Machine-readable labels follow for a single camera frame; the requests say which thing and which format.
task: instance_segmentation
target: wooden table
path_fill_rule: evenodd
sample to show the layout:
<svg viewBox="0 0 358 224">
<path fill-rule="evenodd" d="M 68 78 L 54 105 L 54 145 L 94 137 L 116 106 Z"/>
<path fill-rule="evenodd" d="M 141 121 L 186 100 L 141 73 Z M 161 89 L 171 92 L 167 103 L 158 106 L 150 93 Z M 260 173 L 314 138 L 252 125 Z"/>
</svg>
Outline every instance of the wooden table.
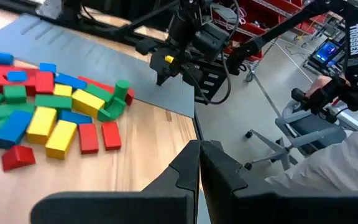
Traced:
<svg viewBox="0 0 358 224">
<path fill-rule="evenodd" d="M 0 11 L 0 28 L 8 25 L 17 15 Z M 104 22 L 123 24 L 125 21 L 100 16 Z M 164 38 L 155 30 L 140 28 L 139 32 Z M 86 38 L 118 49 L 143 60 L 149 56 L 138 54 L 132 47 L 102 38 Z M 31 66 L 16 61 L 18 66 Z M 34 150 L 37 163 L 4 173 L 0 149 L 0 223 L 29 222 L 32 206 L 45 196 L 61 191 L 139 191 L 156 178 L 183 149 L 190 139 L 196 139 L 191 118 L 169 112 L 135 100 L 118 119 L 122 139 L 119 151 L 103 149 L 100 123 L 98 127 L 98 154 L 80 154 L 78 133 L 64 161 L 47 158 L 40 145 L 22 144 Z"/>
</svg>

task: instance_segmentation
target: yellow block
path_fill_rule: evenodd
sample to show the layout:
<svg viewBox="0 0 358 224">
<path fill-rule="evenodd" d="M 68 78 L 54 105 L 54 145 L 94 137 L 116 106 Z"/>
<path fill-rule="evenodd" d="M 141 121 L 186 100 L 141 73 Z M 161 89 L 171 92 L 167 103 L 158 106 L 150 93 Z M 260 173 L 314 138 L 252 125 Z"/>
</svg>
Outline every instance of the yellow block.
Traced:
<svg viewBox="0 0 358 224">
<path fill-rule="evenodd" d="M 96 96 L 85 92 L 84 90 L 76 90 L 72 96 L 73 108 L 84 114 L 98 118 L 98 111 L 104 108 L 104 101 Z"/>
<path fill-rule="evenodd" d="M 53 130 L 50 138 L 45 145 L 47 157 L 56 159 L 65 159 L 74 139 L 74 133 L 77 125 L 72 122 L 59 120 Z"/>
<path fill-rule="evenodd" d="M 73 87 L 68 85 L 55 84 L 53 89 L 53 94 L 58 96 L 71 96 L 73 92 Z"/>
<path fill-rule="evenodd" d="M 27 142 L 46 144 L 53 126 L 56 123 L 57 112 L 53 108 L 37 107 L 27 128 Z"/>
</svg>

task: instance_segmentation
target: red triangular block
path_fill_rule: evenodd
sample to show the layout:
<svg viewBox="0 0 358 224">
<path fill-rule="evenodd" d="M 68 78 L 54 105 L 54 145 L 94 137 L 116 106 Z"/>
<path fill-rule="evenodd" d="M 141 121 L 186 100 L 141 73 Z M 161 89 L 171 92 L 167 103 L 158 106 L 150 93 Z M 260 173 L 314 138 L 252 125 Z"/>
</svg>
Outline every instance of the red triangular block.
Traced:
<svg viewBox="0 0 358 224">
<path fill-rule="evenodd" d="M 25 146 L 12 146 L 2 155 L 1 159 L 4 171 L 35 164 L 32 148 Z"/>
</svg>

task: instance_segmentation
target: gray mat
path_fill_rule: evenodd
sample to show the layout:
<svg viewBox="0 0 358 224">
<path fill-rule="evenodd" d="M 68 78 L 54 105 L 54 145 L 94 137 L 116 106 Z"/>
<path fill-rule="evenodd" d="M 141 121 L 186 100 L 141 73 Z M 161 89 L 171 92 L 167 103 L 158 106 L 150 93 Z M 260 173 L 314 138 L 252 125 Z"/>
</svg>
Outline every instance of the gray mat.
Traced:
<svg viewBox="0 0 358 224">
<path fill-rule="evenodd" d="M 166 110 L 194 116 L 194 88 L 181 76 L 157 86 L 157 75 L 149 63 L 87 40 L 59 26 L 24 14 L 0 30 L 0 52 L 38 65 L 54 63 L 58 72 L 84 76 L 114 86 L 128 80 L 135 98 Z"/>
</svg>

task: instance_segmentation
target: floor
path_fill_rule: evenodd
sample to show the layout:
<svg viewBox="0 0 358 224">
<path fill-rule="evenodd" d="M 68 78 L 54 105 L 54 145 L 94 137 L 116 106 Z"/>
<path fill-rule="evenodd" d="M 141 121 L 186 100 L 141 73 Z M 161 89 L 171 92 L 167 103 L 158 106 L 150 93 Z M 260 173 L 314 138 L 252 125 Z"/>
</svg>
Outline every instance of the floor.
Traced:
<svg viewBox="0 0 358 224">
<path fill-rule="evenodd" d="M 255 70 L 257 78 L 254 81 L 246 83 L 246 73 L 232 76 L 232 92 L 226 102 L 208 106 L 196 104 L 204 139 L 221 141 L 224 151 L 242 164 L 272 153 L 259 139 L 246 140 L 245 133 L 254 129 L 271 140 L 282 137 L 283 134 L 274 124 L 277 113 L 281 113 L 291 100 L 290 92 L 293 88 L 305 91 L 317 77 L 302 68 L 301 64 L 324 39 L 310 43 L 303 49 L 299 45 L 308 37 L 294 45 L 294 36 L 288 32 L 280 37 Z M 224 83 L 214 101 L 226 94 L 226 87 L 227 83 Z M 298 161 L 304 159 L 296 149 L 291 154 Z M 255 165 L 253 171 L 261 177 L 267 177 L 283 169 L 279 162 L 272 164 L 269 161 Z"/>
</svg>

